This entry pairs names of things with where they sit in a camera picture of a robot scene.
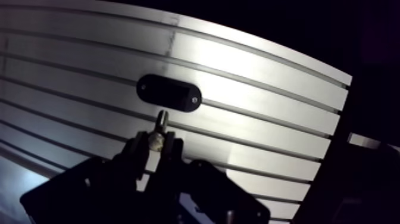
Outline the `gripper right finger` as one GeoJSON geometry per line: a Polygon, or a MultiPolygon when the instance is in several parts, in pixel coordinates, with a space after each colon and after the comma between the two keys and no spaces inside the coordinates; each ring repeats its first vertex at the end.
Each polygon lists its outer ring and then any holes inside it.
{"type": "Polygon", "coordinates": [[[187,194],[213,223],[268,223],[268,208],[206,160],[182,160],[183,140],[173,132],[151,133],[149,147],[161,153],[148,181],[151,223],[179,223],[180,195],[187,194]]]}

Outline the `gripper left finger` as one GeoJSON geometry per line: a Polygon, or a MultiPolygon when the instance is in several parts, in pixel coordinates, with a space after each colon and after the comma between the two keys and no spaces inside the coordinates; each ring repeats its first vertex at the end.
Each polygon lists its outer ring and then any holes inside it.
{"type": "Polygon", "coordinates": [[[91,157],[20,197],[33,223],[140,223],[148,133],[139,132],[111,160],[91,157]]]}

